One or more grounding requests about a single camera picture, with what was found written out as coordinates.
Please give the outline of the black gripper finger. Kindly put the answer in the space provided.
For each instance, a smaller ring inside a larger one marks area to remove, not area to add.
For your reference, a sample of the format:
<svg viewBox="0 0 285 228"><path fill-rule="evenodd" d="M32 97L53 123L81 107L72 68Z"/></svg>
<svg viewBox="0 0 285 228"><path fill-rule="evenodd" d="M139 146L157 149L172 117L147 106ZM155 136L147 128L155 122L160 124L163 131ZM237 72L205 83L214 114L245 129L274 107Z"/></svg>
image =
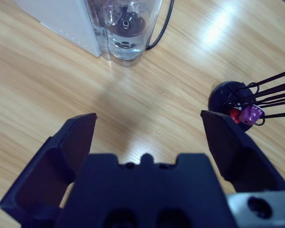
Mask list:
<svg viewBox="0 0 285 228"><path fill-rule="evenodd" d="M200 115L218 170L236 192L285 190L283 177L231 117L207 110Z"/></svg>
<svg viewBox="0 0 285 228"><path fill-rule="evenodd" d="M90 152L97 115L68 119L29 161L0 201L23 228L52 228L60 203Z"/></svg>

